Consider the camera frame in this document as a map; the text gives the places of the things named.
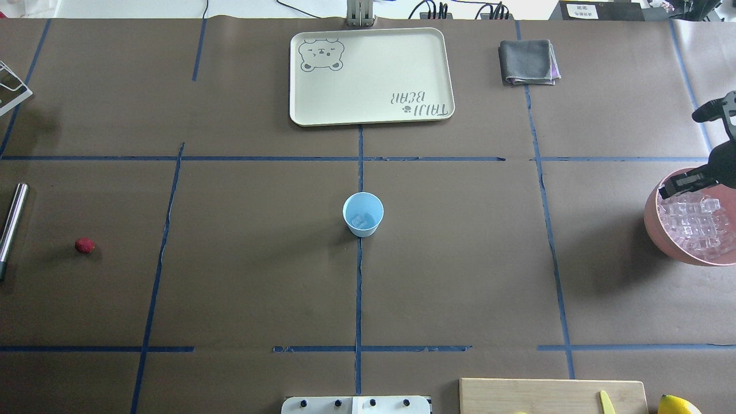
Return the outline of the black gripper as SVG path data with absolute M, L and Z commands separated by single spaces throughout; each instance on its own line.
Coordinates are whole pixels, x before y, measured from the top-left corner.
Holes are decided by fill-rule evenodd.
M 720 144 L 708 158 L 707 167 L 671 175 L 658 189 L 663 200 L 686 192 L 697 192 L 716 185 L 735 189 L 735 144 Z

